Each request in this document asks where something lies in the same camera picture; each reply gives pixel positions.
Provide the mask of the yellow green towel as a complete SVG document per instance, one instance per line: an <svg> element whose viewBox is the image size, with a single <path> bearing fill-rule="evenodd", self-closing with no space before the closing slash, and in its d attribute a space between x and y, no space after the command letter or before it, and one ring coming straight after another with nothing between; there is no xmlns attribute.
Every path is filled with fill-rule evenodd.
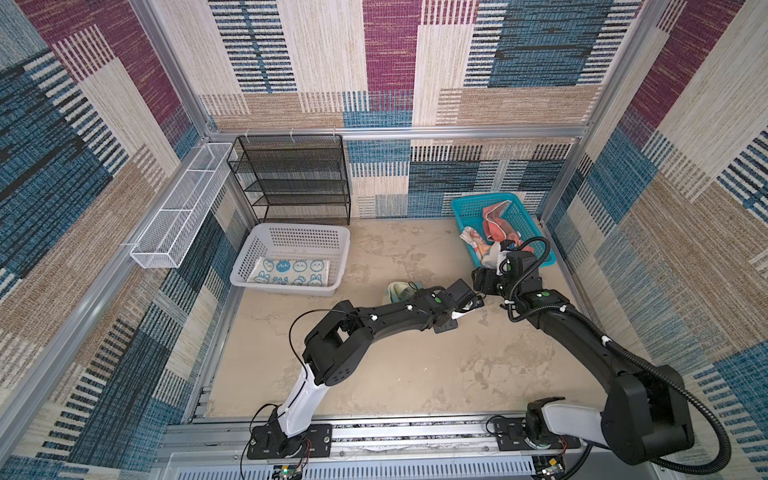
<svg viewBox="0 0 768 480"><path fill-rule="evenodd" d="M386 288L382 302L394 304L411 299L423 286L414 281L395 281Z"/></svg>

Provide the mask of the blue bunny towel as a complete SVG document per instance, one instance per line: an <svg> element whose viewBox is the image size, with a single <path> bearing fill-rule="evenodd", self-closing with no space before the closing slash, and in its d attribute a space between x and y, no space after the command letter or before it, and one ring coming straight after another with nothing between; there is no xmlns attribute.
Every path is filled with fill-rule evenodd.
<svg viewBox="0 0 768 480"><path fill-rule="evenodd" d="M247 281L257 284L325 287L329 278L329 260L277 260L260 257Z"/></svg>

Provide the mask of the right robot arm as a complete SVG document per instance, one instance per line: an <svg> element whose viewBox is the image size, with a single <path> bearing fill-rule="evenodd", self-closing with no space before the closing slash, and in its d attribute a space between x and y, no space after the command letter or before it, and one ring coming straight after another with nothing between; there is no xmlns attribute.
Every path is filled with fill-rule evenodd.
<svg viewBox="0 0 768 480"><path fill-rule="evenodd" d="M693 446L691 402L681 376L629 352L566 296L544 288L532 253L509 251L499 267L474 270L472 280L475 291L502 298L511 321L527 321L560 343L605 390L605 404L597 410L557 396L530 402L525 420L530 443L578 437L608 448L629 465L659 461Z"/></svg>

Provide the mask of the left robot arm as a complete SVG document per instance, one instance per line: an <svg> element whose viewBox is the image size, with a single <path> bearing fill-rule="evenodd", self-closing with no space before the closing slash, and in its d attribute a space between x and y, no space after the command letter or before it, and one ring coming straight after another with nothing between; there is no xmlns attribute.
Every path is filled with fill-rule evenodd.
<svg viewBox="0 0 768 480"><path fill-rule="evenodd" d="M386 305L356 307L342 301L322 309L324 317L306 335L304 350L290 347L300 373L273 422L288 439L304 434L327 391L355 372L374 343L408 331L443 333L483 306L484 295L459 279L447 288L415 289L410 297Z"/></svg>

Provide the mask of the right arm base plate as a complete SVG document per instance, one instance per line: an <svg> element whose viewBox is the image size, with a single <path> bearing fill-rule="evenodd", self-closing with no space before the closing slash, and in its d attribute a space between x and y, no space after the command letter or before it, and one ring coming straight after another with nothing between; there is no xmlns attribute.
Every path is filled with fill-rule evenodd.
<svg viewBox="0 0 768 480"><path fill-rule="evenodd" d="M485 427L496 439L498 449L503 452L565 452L582 448L582 442L578 438L554 434L538 420L529 425L525 417L494 415L486 421Z"/></svg>

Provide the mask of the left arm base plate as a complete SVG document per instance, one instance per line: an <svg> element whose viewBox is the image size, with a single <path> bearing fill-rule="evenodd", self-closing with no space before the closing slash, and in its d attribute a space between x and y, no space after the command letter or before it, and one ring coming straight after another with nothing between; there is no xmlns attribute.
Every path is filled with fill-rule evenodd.
<svg viewBox="0 0 768 480"><path fill-rule="evenodd" d="M288 437L278 423L254 427L246 449L248 460L281 458L327 458L330 456L333 426L329 423L311 424L296 436Z"/></svg>

